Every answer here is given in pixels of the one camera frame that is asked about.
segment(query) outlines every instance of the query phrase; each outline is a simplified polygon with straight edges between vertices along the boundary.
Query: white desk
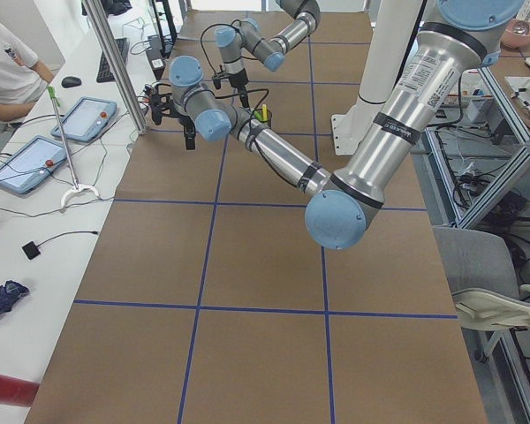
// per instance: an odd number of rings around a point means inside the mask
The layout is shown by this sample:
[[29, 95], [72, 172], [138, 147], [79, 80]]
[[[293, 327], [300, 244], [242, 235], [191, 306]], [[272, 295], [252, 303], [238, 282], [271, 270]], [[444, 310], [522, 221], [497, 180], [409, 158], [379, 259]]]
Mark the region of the white desk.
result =
[[[119, 37], [121, 33], [116, 30], [114, 35]], [[125, 36], [131, 39], [133, 45], [140, 39], [140, 31], [127, 27]], [[95, 82], [100, 54], [94, 31], [90, 30], [53, 80], [52, 86], [55, 87], [61, 102], [62, 113], [70, 109], [83, 95], [117, 102], [118, 116], [125, 112], [116, 83]], [[137, 93], [141, 92], [145, 84], [154, 80], [143, 54], [130, 54], [127, 70]], [[61, 79], [67, 75], [81, 78], [82, 86], [62, 88]], [[46, 93], [27, 118], [51, 114], [52, 109]], [[50, 137], [49, 131], [55, 124], [56, 120], [51, 118], [20, 127], [4, 151], [17, 151], [36, 134]], [[131, 138], [137, 137], [134, 129], [132, 120], [125, 116], [102, 137], [108, 154], [96, 188], [104, 199], [114, 195], [123, 175], [129, 159], [126, 145], [131, 142]], [[72, 143], [72, 152], [82, 146]], [[77, 174], [83, 184], [92, 184], [95, 181], [103, 155], [104, 150], [99, 141], [96, 141], [73, 156]], [[66, 164], [56, 170], [55, 176], [71, 181]], [[24, 197], [0, 189], [0, 207], [31, 215], [58, 209], [62, 195], [69, 188], [67, 184], [48, 178]], [[70, 204], [91, 201], [93, 198], [93, 194], [85, 192], [82, 196], [72, 197]], [[64, 213], [56, 212], [36, 218], [16, 216], [0, 210], [0, 285], [11, 279], [30, 289], [30, 295], [0, 319], [0, 374], [41, 381], [94, 250], [97, 236], [76, 234], [57, 238], [43, 245], [40, 248], [42, 254], [32, 261], [27, 259], [21, 247], [30, 240], [39, 243], [66, 231], [99, 231], [110, 205], [111, 201], [97, 202], [68, 208]], [[27, 408], [0, 405], [0, 423], [22, 423], [28, 411]]]

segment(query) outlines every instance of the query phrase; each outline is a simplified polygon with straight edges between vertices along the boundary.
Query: black mouse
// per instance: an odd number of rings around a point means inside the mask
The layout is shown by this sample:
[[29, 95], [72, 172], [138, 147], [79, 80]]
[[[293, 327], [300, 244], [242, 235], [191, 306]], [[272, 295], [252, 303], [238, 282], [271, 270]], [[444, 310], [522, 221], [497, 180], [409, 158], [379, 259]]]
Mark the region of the black mouse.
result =
[[80, 84], [82, 84], [82, 81], [79, 77], [64, 77], [61, 81], [63, 88], [78, 87]]

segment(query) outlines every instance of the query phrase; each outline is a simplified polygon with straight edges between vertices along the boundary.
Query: black keyboard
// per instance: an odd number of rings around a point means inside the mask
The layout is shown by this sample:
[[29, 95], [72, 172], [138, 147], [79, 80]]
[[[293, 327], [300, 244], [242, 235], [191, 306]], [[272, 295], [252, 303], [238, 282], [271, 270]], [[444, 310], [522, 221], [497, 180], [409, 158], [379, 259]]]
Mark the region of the black keyboard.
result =
[[[128, 38], [116, 39], [117, 49], [120, 50], [124, 63], [127, 63], [127, 52], [130, 49], [130, 40]], [[104, 53], [100, 56], [100, 64], [98, 65], [98, 74], [96, 75], [96, 82], [108, 82], [114, 80], [114, 74], [110, 70], [108, 59]]]

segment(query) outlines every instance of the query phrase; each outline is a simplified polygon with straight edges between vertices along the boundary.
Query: orange bowl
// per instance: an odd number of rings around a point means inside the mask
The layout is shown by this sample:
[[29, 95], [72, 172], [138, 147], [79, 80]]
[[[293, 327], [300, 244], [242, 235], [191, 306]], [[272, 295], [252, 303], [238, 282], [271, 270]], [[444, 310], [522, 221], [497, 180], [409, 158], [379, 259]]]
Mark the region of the orange bowl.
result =
[[526, 46], [530, 43], [530, 31], [528, 34], [516, 34], [514, 32], [514, 25], [520, 22], [520, 19], [511, 19], [509, 25], [504, 29], [504, 34], [501, 37], [501, 43], [506, 47], [517, 49], [518, 47]]

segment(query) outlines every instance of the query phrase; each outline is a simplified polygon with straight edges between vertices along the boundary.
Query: white shirt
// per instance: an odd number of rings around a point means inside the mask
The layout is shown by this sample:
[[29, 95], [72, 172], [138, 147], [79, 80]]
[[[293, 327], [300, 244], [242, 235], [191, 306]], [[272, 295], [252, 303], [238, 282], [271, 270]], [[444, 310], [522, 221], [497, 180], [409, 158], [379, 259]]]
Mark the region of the white shirt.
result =
[[[14, 57], [6, 52], [8, 48]], [[39, 98], [47, 82], [29, 69], [37, 60], [37, 55], [26, 44], [0, 24], [0, 103], [20, 104]]]

